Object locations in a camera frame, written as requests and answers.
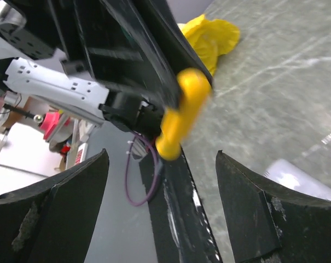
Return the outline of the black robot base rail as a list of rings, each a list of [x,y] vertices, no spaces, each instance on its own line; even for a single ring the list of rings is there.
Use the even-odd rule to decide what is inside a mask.
[[[222,262],[185,155],[160,162],[148,202],[158,262]]]

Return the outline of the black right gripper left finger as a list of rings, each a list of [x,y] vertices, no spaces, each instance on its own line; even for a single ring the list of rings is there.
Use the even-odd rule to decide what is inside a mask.
[[[0,195],[0,262],[84,262],[108,178],[106,150]]]

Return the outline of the yellow handled screwdriver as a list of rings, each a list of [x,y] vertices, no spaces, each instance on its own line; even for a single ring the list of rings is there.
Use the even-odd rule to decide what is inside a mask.
[[[212,87],[203,72],[188,68],[177,76],[183,92],[177,110],[167,109],[161,123],[161,134],[155,141],[164,160],[174,161],[181,154],[181,142],[191,131]]]

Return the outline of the yellow napa cabbage toy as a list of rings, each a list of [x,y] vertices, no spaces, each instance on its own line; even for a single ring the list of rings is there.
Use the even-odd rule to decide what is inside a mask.
[[[222,19],[209,20],[201,14],[178,27],[211,75],[218,58],[234,50],[240,40],[240,29]]]

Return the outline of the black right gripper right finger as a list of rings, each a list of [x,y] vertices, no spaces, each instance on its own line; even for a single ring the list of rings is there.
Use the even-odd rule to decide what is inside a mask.
[[[222,151],[216,173],[235,262],[331,262],[331,201],[286,188]]]

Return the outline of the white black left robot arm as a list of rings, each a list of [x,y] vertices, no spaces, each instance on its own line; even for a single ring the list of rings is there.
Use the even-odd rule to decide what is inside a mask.
[[[212,81],[166,1],[0,1],[0,94],[152,137],[189,69]]]

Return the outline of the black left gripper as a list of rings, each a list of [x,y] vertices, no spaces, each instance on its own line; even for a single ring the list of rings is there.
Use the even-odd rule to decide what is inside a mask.
[[[108,88],[141,94],[178,109],[175,74],[213,77],[179,29],[167,1],[48,1],[65,53],[65,74],[90,76]]]

